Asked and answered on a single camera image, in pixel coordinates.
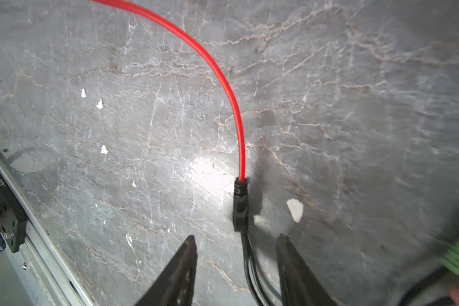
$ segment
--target black bracket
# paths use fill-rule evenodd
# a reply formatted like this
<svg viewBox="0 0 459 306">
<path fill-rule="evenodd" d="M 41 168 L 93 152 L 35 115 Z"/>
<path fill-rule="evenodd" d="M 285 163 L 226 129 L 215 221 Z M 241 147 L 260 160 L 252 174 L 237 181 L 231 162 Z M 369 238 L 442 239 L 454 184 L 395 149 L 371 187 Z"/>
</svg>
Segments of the black bracket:
<svg viewBox="0 0 459 306">
<path fill-rule="evenodd" d="M 281 234 L 277 238 L 275 251 L 283 306 L 337 306 L 288 236 Z"/>
<path fill-rule="evenodd" d="M 196 266 L 196 240 L 190 235 L 135 306 L 190 306 L 194 295 Z"/>
<path fill-rule="evenodd" d="M 6 242 L 12 253 L 18 252 L 25 241 L 27 214 L 0 174 L 0 231 L 7 234 Z"/>
</svg>

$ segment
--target red cable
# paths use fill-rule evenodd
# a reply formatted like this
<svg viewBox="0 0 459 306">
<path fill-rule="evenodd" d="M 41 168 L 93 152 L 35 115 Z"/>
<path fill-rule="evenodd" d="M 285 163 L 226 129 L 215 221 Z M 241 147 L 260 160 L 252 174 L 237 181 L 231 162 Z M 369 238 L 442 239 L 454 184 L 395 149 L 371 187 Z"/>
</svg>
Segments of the red cable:
<svg viewBox="0 0 459 306">
<path fill-rule="evenodd" d="M 238 153 L 239 153 L 239 172 L 238 172 L 238 180 L 242 181 L 245 179 L 245 137 L 243 136 L 243 125 L 241 123 L 241 116 L 240 116 L 240 109 L 238 108 L 238 102 L 234 96 L 233 90 L 231 89 L 226 77 L 221 72 L 220 68 L 214 61 L 214 59 L 209 55 L 209 53 L 197 43 L 194 39 L 192 39 L 187 33 L 179 29 L 176 25 L 171 23 L 170 21 L 166 20 L 162 16 L 159 16 L 153 13 L 150 10 L 147 10 L 144 7 L 139 5 L 123 1 L 123 0 L 91 0 L 94 2 L 102 3 L 105 5 L 113 6 L 116 8 L 120 8 L 126 10 L 128 12 L 141 15 L 146 17 L 147 19 L 159 24 L 160 26 L 164 27 L 165 29 L 169 30 L 170 32 L 177 35 L 183 41 L 185 41 L 189 46 L 191 46 L 197 53 L 199 53 L 202 58 L 208 63 L 209 67 L 211 67 L 212 71 L 218 78 L 221 86 L 226 92 L 228 96 L 229 102 L 231 103 L 231 108 L 233 110 L 233 117 L 234 123 L 236 125 L 236 134 L 238 136 Z"/>
</svg>

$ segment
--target gray marble countertop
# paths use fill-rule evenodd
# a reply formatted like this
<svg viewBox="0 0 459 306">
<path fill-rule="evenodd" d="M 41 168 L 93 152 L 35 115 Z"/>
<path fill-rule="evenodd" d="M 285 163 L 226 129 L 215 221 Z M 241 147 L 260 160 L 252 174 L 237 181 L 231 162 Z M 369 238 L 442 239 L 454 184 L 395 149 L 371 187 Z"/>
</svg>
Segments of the gray marble countertop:
<svg viewBox="0 0 459 306">
<path fill-rule="evenodd" d="M 344 305 L 396 304 L 440 264 L 459 234 L 459 1 L 136 3 L 233 87 L 271 284 L 280 233 Z M 171 33 L 84 0 L 0 0 L 0 137 L 98 305 L 133 305 L 190 234 L 193 304 L 254 304 L 231 107 Z"/>
</svg>

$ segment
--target black wire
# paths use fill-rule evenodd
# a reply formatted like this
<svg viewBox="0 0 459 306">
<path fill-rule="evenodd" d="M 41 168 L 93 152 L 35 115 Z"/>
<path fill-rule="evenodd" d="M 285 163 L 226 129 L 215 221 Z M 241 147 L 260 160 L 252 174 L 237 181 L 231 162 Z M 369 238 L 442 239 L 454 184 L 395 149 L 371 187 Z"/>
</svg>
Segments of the black wire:
<svg viewBox="0 0 459 306">
<path fill-rule="evenodd" d="M 447 268 L 442 266 L 438 268 L 437 270 L 435 270 L 434 272 L 427 275 L 425 278 L 423 278 L 418 283 L 416 283 L 410 290 L 408 290 L 408 292 L 406 292 L 405 295 L 403 295 L 403 297 L 401 298 L 401 301 L 399 301 L 398 303 L 398 306 L 406 306 L 409 303 L 411 303 L 411 301 L 414 300 L 420 293 L 422 293 L 423 290 L 433 285 L 447 272 L 448 272 Z"/>
<path fill-rule="evenodd" d="M 265 273 L 263 272 L 262 266 L 258 263 L 257 257 L 255 256 L 255 264 L 257 266 L 258 274 L 260 275 L 260 279 L 263 281 L 265 287 L 269 289 L 272 295 L 277 299 L 277 301 L 282 302 L 281 294 L 275 290 L 274 286 L 270 283 L 269 279 L 265 277 Z"/>
<path fill-rule="evenodd" d="M 431 303 L 428 303 L 424 306 L 451 306 L 451 305 L 454 305 L 454 301 L 450 297 L 445 296 Z"/>
<path fill-rule="evenodd" d="M 253 250 L 251 249 L 251 244 L 250 244 L 250 240 L 248 239 L 248 235 L 246 234 L 244 235 L 245 235 L 245 241 L 247 244 L 247 249 L 248 249 L 250 263 L 251 263 L 251 271 L 253 273 L 253 279 L 255 280 L 255 284 L 257 285 L 258 293 L 260 293 L 260 296 L 263 297 L 267 306 L 274 306 L 274 304 L 270 301 L 270 298 L 267 296 L 267 294 L 263 290 L 262 284 L 260 282 L 260 278 L 258 277 L 255 254 L 253 253 Z"/>
<path fill-rule="evenodd" d="M 243 265 L 245 269 L 245 278 L 247 279 L 248 288 L 250 288 L 251 295 L 253 296 L 253 299 L 255 299 L 255 302 L 258 304 L 258 306 L 264 306 L 262 301 L 258 297 L 257 292 L 255 291 L 253 283 L 251 282 L 250 271 L 248 269 L 248 258 L 249 258 L 248 244 L 246 243 L 245 236 L 246 236 L 245 233 L 241 233 L 241 245 L 243 247 Z"/>
</svg>

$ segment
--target black connector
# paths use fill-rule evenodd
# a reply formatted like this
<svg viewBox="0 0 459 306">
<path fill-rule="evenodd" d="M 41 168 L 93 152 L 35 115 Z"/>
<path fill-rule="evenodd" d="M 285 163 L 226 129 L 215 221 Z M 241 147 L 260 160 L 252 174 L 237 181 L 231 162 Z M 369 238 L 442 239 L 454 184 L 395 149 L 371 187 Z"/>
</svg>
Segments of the black connector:
<svg viewBox="0 0 459 306">
<path fill-rule="evenodd" d="M 234 181 L 233 228 L 235 232 L 248 231 L 248 180 Z"/>
</svg>

